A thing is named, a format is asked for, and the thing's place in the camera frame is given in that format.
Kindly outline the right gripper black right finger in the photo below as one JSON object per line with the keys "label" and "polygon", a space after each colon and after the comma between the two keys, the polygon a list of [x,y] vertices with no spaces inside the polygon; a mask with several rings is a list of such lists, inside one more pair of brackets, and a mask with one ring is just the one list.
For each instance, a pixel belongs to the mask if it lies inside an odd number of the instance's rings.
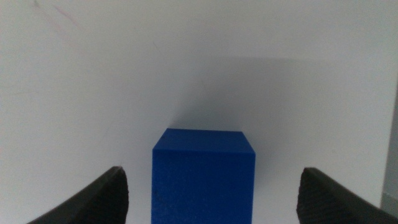
{"label": "right gripper black right finger", "polygon": [[296,212],[301,224],[397,224],[396,217],[314,167],[301,174]]}

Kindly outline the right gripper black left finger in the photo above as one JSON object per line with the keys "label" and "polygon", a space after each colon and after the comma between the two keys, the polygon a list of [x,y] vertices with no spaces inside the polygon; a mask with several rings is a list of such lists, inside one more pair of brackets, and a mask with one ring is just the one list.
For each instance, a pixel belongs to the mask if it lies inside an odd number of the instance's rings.
{"label": "right gripper black left finger", "polygon": [[128,208],[126,173],[114,166],[30,224],[125,224]]}

